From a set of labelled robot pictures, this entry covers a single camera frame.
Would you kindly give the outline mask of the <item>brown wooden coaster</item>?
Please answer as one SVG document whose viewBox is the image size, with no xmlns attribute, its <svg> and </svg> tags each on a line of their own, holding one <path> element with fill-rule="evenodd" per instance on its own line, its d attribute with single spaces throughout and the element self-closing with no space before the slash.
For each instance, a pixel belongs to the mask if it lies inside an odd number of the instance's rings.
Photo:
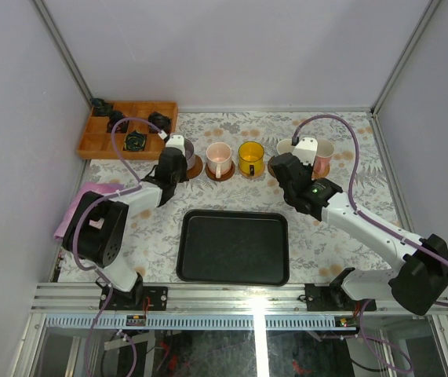
<svg viewBox="0 0 448 377">
<path fill-rule="evenodd" d="M 187 177 L 189 180 L 198 177 L 202 173 L 203 162 L 200 156 L 195 156 L 195 163 L 191 169 L 187 170 Z"/>
<path fill-rule="evenodd" d="M 273 170 L 273 168 L 272 168 L 272 163 L 274 162 L 274 160 L 275 160 L 275 156 L 273 156 L 273 157 L 271 157 L 269 160 L 268 160 L 268 173 L 272 176 L 272 177 L 276 177 L 275 176 L 275 172 L 274 172 L 274 170 Z"/>
<path fill-rule="evenodd" d="M 205 172 L 212 181 L 227 181 L 235 173 L 235 164 L 231 160 L 223 163 L 208 161 L 205 165 Z"/>
</svg>

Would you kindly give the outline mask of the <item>mauve mug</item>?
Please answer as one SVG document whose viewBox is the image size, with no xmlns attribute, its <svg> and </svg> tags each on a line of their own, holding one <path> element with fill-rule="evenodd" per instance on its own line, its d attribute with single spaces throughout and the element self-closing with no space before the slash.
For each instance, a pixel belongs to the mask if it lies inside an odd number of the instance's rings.
<svg viewBox="0 0 448 377">
<path fill-rule="evenodd" d="M 187 162 L 187 170 L 195 165 L 195 147 L 188 139 L 184 140 L 185 159 Z"/>
</svg>

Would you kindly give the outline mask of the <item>blue mug cream inside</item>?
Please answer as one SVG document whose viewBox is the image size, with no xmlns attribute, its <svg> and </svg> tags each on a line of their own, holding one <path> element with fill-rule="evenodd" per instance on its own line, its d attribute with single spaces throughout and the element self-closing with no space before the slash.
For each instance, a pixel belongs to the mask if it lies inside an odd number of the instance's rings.
<svg viewBox="0 0 448 377">
<path fill-rule="evenodd" d="M 292 140 L 290 138 L 282 139 L 276 145 L 276 151 L 277 151 L 278 156 L 286 154 L 286 153 L 293 154 L 294 149 L 295 149 L 295 146 L 292 144 Z"/>
</svg>

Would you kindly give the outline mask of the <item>pink mug cream inside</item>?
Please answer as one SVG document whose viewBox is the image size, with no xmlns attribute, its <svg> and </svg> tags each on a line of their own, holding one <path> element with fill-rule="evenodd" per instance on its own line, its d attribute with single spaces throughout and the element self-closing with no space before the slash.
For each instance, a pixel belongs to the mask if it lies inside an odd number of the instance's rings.
<svg viewBox="0 0 448 377">
<path fill-rule="evenodd" d="M 330 164 L 334 154 L 334 145 L 326 139 L 317 140 L 317 151 L 315 155 L 314 172 L 322 174 Z"/>
</svg>

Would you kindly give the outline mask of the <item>yellow glass cup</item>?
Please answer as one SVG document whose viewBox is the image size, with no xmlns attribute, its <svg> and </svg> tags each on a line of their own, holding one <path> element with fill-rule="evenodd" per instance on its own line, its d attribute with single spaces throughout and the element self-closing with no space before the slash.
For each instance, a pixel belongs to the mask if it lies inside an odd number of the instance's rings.
<svg viewBox="0 0 448 377">
<path fill-rule="evenodd" d="M 242 170 L 245 166 L 264 166 L 264 147 L 255 141 L 246 141 L 239 147 L 239 167 Z"/>
</svg>

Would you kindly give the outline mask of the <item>light pink mug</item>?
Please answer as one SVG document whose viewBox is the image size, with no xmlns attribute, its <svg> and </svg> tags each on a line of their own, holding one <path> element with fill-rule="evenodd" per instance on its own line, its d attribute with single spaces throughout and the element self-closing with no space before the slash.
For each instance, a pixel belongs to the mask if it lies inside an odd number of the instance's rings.
<svg viewBox="0 0 448 377">
<path fill-rule="evenodd" d="M 209 145 L 206 158 L 209 171 L 216 179 L 222 178 L 231 169 L 231 147 L 224 142 Z"/>
</svg>

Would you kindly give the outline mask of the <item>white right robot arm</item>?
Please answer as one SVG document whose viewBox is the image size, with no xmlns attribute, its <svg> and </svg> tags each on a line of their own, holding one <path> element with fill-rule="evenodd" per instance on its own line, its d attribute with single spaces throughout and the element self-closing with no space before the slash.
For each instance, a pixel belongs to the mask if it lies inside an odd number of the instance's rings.
<svg viewBox="0 0 448 377">
<path fill-rule="evenodd" d="M 375 214 L 355 210 L 340 186 L 326 178 L 313 179 L 312 168 L 290 152 L 272 158 L 271 168 L 288 205 L 346 232 L 390 266 L 388 270 L 342 273 L 337 278 L 339 285 L 330 290 L 336 308 L 349 309 L 363 299 L 393 298 L 404 309 L 423 316 L 438 303 L 448 287 L 444 239 L 435 234 L 424 238 Z"/>
</svg>

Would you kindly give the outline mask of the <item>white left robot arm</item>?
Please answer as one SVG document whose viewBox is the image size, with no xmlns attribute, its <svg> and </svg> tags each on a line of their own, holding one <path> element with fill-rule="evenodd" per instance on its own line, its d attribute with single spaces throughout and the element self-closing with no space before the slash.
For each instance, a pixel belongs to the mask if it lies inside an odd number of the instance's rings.
<svg viewBox="0 0 448 377">
<path fill-rule="evenodd" d="M 89 262 L 105 284 L 118 291 L 117 300 L 126 309 L 137 309 L 144 300 L 142 277 L 121 254 L 126 220 L 131 214 L 163 206 L 187 179 L 184 153 L 167 147 L 137 187 L 109 195 L 88 191 L 78 202 L 62 246 L 74 255 L 79 268 L 85 269 L 82 263 Z"/>
</svg>

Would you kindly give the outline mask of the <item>dark rolled fabric bundle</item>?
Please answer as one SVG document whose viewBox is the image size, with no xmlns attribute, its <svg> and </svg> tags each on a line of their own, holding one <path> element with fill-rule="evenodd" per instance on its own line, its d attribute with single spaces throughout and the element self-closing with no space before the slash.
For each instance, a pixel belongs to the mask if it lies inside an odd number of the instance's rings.
<svg viewBox="0 0 448 377">
<path fill-rule="evenodd" d="M 90 99 L 91 105 L 93 107 L 92 115 L 96 117 L 105 117 L 109 116 L 111 110 L 113 109 L 113 105 L 106 102 L 104 99 L 101 98 L 91 98 Z"/>
<path fill-rule="evenodd" d="M 171 132 L 172 119 L 159 112 L 152 112 L 148 116 L 148 122 L 157 126 L 160 130 L 169 134 Z"/>
<path fill-rule="evenodd" d="M 109 120 L 107 123 L 107 132 L 111 133 L 115 124 L 124 118 L 125 118 L 125 115 L 121 111 L 118 111 L 118 110 L 111 111 L 109 114 Z M 117 126 L 117 128 L 115 129 L 115 132 L 120 133 L 120 134 L 125 134 L 128 130 L 128 127 L 129 127 L 129 121 L 126 120 L 124 122 L 121 122 Z"/>
</svg>

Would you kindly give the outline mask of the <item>purple patterned cloth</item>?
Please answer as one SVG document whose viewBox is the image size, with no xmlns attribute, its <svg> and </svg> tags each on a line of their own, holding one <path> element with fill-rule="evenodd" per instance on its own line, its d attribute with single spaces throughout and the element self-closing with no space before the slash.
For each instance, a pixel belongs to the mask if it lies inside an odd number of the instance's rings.
<svg viewBox="0 0 448 377">
<path fill-rule="evenodd" d="M 111 194 L 115 191 L 124 189 L 124 185 L 118 182 L 112 183 L 92 183 L 86 182 L 83 186 L 78 190 L 76 196 L 71 201 L 69 208 L 66 210 L 62 222 L 57 227 L 55 233 L 53 234 L 53 238 L 55 240 L 62 240 L 64 238 L 64 234 L 67 230 L 67 227 L 70 225 L 71 219 L 73 218 L 75 211 L 78 207 L 78 204 L 82 198 L 82 196 L 86 192 L 95 192 L 101 195 Z"/>
</svg>

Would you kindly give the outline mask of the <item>orange wooden divided tray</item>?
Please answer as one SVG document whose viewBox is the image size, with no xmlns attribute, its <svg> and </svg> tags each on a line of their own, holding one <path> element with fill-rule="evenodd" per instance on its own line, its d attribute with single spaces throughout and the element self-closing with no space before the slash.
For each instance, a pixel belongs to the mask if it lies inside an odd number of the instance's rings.
<svg viewBox="0 0 448 377">
<path fill-rule="evenodd" d="M 113 148 L 113 145 L 117 145 L 126 160 L 156 160 L 164 149 L 165 143 L 145 122 L 151 113 L 157 112 L 171 119 L 169 132 L 173 133 L 177 128 L 177 103 L 173 101 L 116 101 L 111 105 L 113 110 L 120 111 L 124 116 L 142 118 L 142 121 L 129 122 L 112 137 L 107 126 L 109 118 L 98 116 L 95 111 L 92 111 L 77 148 L 78 154 L 83 159 L 117 159 Z M 143 150 L 131 152 L 126 149 L 126 137 L 132 132 L 145 136 Z"/>
</svg>

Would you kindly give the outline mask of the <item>black serving tray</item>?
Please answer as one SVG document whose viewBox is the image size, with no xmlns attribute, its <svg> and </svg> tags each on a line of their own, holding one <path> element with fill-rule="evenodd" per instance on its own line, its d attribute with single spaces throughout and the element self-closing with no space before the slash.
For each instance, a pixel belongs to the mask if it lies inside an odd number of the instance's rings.
<svg viewBox="0 0 448 377">
<path fill-rule="evenodd" d="M 176 273 L 190 283 L 281 287 L 290 279 L 288 222 L 278 213 L 190 210 Z"/>
</svg>

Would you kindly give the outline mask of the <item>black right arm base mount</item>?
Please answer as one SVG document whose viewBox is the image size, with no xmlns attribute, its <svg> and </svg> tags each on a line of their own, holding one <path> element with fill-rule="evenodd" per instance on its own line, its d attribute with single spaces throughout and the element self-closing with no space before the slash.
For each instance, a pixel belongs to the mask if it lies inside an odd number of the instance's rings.
<svg viewBox="0 0 448 377">
<path fill-rule="evenodd" d="M 354 300 L 342 288 L 344 274 L 325 285 L 305 284 L 304 293 L 297 300 L 307 306 L 308 312 L 352 312 L 361 309 L 366 298 Z"/>
</svg>

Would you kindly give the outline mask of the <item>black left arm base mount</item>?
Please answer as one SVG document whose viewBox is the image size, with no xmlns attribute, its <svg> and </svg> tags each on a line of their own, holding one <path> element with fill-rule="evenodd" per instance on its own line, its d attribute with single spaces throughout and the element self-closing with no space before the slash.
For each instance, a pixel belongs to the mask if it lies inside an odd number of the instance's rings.
<svg viewBox="0 0 448 377">
<path fill-rule="evenodd" d="M 113 289 L 111 299 L 106 303 L 109 287 L 105 283 L 96 280 L 95 284 L 101 289 L 99 307 L 105 310 L 142 312 L 165 311 L 168 300 L 168 287 L 145 286 L 143 277 L 138 274 L 133 288 L 129 292 Z"/>
</svg>

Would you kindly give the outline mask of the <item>aluminium front frame rail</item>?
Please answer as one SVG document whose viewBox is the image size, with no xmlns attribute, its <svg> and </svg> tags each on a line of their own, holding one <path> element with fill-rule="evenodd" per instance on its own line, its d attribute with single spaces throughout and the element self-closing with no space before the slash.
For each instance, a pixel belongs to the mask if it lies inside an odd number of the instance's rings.
<svg viewBox="0 0 448 377">
<path fill-rule="evenodd" d="M 298 297 L 304 285 L 243 287 L 216 284 L 162 283 L 168 288 L 167 313 L 289 315 L 308 311 Z M 31 304 L 33 313 L 96 313 L 101 289 L 95 283 L 40 283 Z"/>
</svg>

